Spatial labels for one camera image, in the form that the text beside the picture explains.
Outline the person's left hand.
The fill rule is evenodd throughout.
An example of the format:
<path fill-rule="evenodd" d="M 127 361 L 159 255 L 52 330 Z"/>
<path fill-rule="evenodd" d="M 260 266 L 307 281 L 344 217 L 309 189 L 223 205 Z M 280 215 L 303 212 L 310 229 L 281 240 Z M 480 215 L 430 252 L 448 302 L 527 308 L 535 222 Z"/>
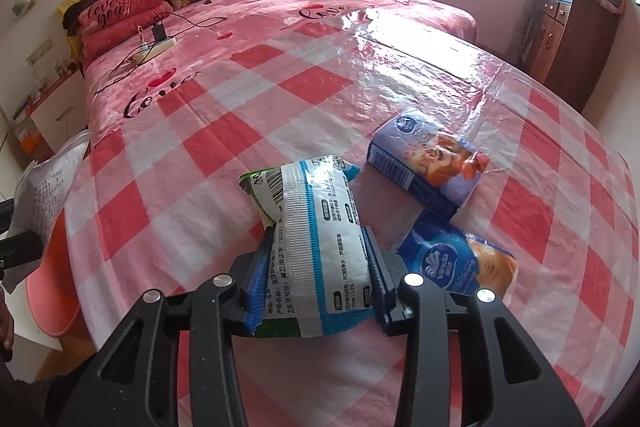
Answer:
<path fill-rule="evenodd" d="M 9 362 L 12 358 L 14 336 L 14 318 L 6 304 L 4 290 L 0 287 L 0 343 L 3 362 Z"/>

